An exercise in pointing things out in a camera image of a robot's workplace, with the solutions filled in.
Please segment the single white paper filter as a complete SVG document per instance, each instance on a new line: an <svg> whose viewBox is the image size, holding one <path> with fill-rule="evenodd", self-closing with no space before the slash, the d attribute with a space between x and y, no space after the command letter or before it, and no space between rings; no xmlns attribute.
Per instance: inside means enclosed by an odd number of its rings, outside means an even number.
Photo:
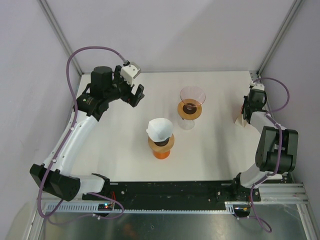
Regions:
<svg viewBox="0 0 320 240"><path fill-rule="evenodd" d="M173 134L174 125L166 118L155 118L149 121L146 132L153 142L164 142Z"/></svg>

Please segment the orange glass carafe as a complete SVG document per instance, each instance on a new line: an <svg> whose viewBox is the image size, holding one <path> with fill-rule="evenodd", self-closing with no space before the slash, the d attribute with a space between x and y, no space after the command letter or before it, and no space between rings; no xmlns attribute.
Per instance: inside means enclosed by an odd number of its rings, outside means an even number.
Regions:
<svg viewBox="0 0 320 240"><path fill-rule="evenodd" d="M158 151L153 150L152 153L155 158L157 158L159 160L164 160L170 155L171 151L168 150L166 152L158 152Z"/></svg>

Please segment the pink glass dripper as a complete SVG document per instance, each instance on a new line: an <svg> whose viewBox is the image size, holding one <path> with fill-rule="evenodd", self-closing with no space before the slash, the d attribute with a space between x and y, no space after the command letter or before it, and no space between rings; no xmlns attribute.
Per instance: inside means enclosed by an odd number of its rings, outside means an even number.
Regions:
<svg viewBox="0 0 320 240"><path fill-rule="evenodd" d="M179 96L185 105L193 104L195 107L201 106L206 100L205 92L198 86L184 87Z"/></svg>

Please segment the clear glass carafe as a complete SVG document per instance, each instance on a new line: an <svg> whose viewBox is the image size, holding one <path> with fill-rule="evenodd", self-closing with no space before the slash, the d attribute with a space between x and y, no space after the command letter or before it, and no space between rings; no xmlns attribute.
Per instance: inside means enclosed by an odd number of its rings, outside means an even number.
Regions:
<svg viewBox="0 0 320 240"><path fill-rule="evenodd" d="M188 119L184 119L182 117L178 118L178 125L180 128L182 128L183 130L191 130L194 128L195 126L195 121L194 120L188 120Z"/></svg>

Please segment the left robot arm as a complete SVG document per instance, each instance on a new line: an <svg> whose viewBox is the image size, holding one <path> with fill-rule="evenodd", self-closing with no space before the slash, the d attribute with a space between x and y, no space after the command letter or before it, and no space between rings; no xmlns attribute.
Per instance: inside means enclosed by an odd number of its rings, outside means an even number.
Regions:
<svg viewBox="0 0 320 240"><path fill-rule="evenodd" d="M107 66L93 69L90 82L77 97L77 109L72 111L59 142L41 165L33 164L30 168L30 175L41 190L67 202L90 192L100 200L110 196L111 188L105 184L108 178L97 173L72 176L71 171L86 138L109 104L122 100L136 107L144 98L141 84L132 93L134 80L140 73L140 67L134 62L115 69Z"/></svg>

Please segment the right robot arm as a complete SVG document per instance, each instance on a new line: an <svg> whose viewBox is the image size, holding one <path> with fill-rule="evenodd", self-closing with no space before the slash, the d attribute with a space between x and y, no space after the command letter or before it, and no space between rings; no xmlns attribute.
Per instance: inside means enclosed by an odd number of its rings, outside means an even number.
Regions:
<svg viewBox="0 0 320 240"><path fill-rule="evenodd" d="M241 127L250 125L260 133L255 163L240 173L239 183L230 188L237 201L248 196L249 188L257 188L270 177L290 173L296 167L299 134L273 119L264 109L266 103L265 90L252 87L244 96L240 115L234 122Z"/></svg>

